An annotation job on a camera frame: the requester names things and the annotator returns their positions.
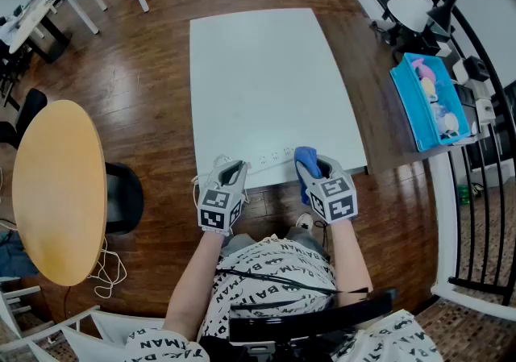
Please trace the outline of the black glossy curved bar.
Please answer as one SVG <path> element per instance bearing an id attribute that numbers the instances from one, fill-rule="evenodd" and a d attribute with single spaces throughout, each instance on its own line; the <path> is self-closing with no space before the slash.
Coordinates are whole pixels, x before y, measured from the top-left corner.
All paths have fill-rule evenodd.
<path id="1" fill-rule="evenodd" d="M 343 331 L 389 314 L 395 288 L 370 293 L 335 293 L 264 304 L 233 305 L 229 312 L 230 341 L 291 340 Z"/>

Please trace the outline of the white panel on black stand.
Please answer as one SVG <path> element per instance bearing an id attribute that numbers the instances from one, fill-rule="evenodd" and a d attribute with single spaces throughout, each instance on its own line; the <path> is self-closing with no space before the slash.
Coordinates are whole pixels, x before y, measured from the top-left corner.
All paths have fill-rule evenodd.
<path id="1" fill-rule="evenodd" d="M 373 20 L 370 27 L 388 45 L 395 45 L 402 33 L 419 35 L 424 31 L 431 8 L 431 0 L 388 0 L 389 20 Z"/>

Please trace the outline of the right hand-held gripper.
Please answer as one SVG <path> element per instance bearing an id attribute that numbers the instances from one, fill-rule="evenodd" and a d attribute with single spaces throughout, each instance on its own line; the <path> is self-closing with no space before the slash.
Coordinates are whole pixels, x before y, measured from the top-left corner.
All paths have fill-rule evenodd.
<path id="1" fill-rule="evenodd" d="M 351 219 L 358 214 L 358 198 L 351 175 L 337 160 L 319 156 L 316 160 L 320 175 L 297 161 L 297 173 L 302 184 L 304 201 L 327 224 Z"/>

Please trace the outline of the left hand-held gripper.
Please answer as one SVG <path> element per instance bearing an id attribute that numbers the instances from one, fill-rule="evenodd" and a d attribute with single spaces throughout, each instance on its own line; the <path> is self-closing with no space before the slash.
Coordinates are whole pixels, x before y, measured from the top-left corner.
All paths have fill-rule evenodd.
<path id="1" fill-rule="evenodd" d="M 232 234 L 232 226 L 242 213 L 246 201 L 245 181 L 248 165 L 233 160 L 214 167 L 200 189 L 198 225 L 203 231 L 223 236 Z"/>

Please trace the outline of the white power strip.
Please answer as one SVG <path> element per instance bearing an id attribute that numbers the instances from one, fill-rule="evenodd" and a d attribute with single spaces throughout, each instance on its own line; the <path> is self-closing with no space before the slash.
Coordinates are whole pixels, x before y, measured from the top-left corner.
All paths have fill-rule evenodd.
<path id="1" fill-rule="evenodd" d="M 256 175 L 277 166 L 289 163 L 294 158 L 295 148 L 291 146 L 267 150 L 247 161 L 248 175 Z"/>

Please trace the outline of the black round stool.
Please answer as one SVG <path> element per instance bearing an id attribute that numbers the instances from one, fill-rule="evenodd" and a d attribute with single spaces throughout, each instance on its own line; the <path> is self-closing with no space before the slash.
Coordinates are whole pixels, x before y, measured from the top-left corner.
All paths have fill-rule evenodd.
<path id="1" fill-rule="evenodd" d="M 125 164 L 105 163 L 107 183 L 106 233 L 124 235 L 138 226 L 144 212 L 144 192 L 135 172 Z"/>

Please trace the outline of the white black printed shirt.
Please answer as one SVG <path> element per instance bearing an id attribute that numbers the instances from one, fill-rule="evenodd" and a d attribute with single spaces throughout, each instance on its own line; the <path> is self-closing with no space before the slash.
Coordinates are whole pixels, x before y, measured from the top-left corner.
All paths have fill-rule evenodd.
<path id="1" fill-rule="evenodd" d="M 269 236 L 228 257 L 219 254 L 210 304 L 194 341 L 160 329 L 132 332 L 124 362 L 248 362 L 228 342 L 233 305 L 314 298 L 336 289 L 335 261 L 301 244 Z M 434 342 L 414 316 L 399 310 L 369 322 L 334 356 L 311 356 L 308 362 L 443 362 Z"/>

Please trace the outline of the white metal chair frame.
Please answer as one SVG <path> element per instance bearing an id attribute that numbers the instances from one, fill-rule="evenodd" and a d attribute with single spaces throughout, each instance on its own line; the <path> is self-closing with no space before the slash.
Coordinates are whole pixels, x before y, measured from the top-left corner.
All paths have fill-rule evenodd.
<path id="1" fill-rule="evenodd" d="M 99 306 L 63 322 L 43 322 L 21 302 L 40 292 L 38 286 L 0 289 L 0 362 L 119 362 L 129 334 L 163 326 L 161 318 L 114 314 Z"/>

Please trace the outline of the white curved balcony rim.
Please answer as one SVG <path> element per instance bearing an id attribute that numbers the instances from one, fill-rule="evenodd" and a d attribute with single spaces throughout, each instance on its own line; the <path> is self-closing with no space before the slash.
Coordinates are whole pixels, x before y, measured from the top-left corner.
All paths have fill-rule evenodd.
<path id="1" fill-rule="evenodd" d="M 456 187 L 446 152 L 432 156 L 428 161 L 435 194 L 439 235 L 437 276 L 431 287 L 431 293 L 482 314 L 516 322 L 516 308 L 457 293 L 455 286 L 448 282 L 448 278 L 455 275 L 456 265 L 460 259 L 461 242 L 457 230 L 460 220 L 456 208 Z"/>

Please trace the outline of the blue cloth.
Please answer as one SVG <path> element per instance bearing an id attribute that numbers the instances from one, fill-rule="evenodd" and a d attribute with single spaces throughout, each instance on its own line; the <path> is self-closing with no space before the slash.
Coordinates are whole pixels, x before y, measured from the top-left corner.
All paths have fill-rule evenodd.
<path id="1" fill-rule="evenodd" d="M 323 178 L 323 174 L 321 172 L 321 169 L 318 166 L 318 157 L 317 157 L 317 151 L 315 148 L 303 146 L 303 147 L 297 147 L 294 150 L 294 167 L 296 169 L 296 174 L 298 176 L 298 180 L 300 182 L 301 186 L 301 198 L 302 203 L 305 205 L 310 204 L 310 198 L 306 195 L 307 185 L 305 180 L 302 178 L 300 174 L 300 170 L 298 167 L 298 163 L 300 163 L 303 167 L 306 168 L 307 172 L 313 177 L 313 178 Z"/>

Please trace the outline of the black cube speaker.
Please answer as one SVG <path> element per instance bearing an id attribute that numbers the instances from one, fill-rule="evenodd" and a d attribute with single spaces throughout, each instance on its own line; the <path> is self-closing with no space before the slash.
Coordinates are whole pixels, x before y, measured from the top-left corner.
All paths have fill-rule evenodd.
<path id="1" fill-rule="evenodd" d="M 464 59 L 463 64 L 468 75 L 468 79 L 475 81 L 486 81 L 489 79 L 489 71 L 482 59 L 475 56 L 469 56 Z"/>

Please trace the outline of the person's left forearm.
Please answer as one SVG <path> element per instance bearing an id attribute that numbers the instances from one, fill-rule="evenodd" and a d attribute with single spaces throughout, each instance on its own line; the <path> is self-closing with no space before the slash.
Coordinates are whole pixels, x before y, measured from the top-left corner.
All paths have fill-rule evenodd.
<path id="1" fill-rule="evenodd" d="M 163 328 L 197 338 L 210 304 L 214 275 L 224 236 L 206 231 L 172 293 Z"/>

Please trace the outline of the blue plastic bin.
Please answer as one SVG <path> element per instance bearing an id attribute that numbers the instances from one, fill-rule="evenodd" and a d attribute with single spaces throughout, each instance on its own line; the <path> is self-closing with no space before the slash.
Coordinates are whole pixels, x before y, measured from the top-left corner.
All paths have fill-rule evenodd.
<path id="1" fill-rule="evenodd" d="M 453 113 L 458 118 L 460 125 L 458 135 L 440 135 L 437 127 L 438 120 L 434 119 L 431 111 L 431 103 L 427 100 L 420 79 L 411 65 L 411 62 L 418 58 L 423 58 L 424 63 L 435 73 L 434 85 L 439 98 L 437 102 L 445 106 L 447 113 Z M 390 70 L 390 74 L 402 100 L 415 143 L 420 152 L 452 145 L 471 135 L 471 127 L 463 106 L 441 58 L 407 52 L 403 55 L 400 63 Z"/>

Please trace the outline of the black desk lamp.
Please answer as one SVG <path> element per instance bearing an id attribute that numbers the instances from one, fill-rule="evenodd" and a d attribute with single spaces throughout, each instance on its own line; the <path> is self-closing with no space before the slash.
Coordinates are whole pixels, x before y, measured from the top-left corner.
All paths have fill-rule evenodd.
<path id="1" fill-rule="evenodd" d="M 429 29 L 437 35 L 450 36 L 452 12 L 457 0 L 445 0 L 427 12 Z"/>

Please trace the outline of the person's right forearm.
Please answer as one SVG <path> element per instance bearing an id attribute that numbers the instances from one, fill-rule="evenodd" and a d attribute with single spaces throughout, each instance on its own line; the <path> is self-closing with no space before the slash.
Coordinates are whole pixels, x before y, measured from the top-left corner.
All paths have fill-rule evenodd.
<path id="1" fill-rule="evenodd" d="M 372 280 L 351 221 L 339 220 L 330 229 L 339 305 L 347 306 L 373 290 Z"/>

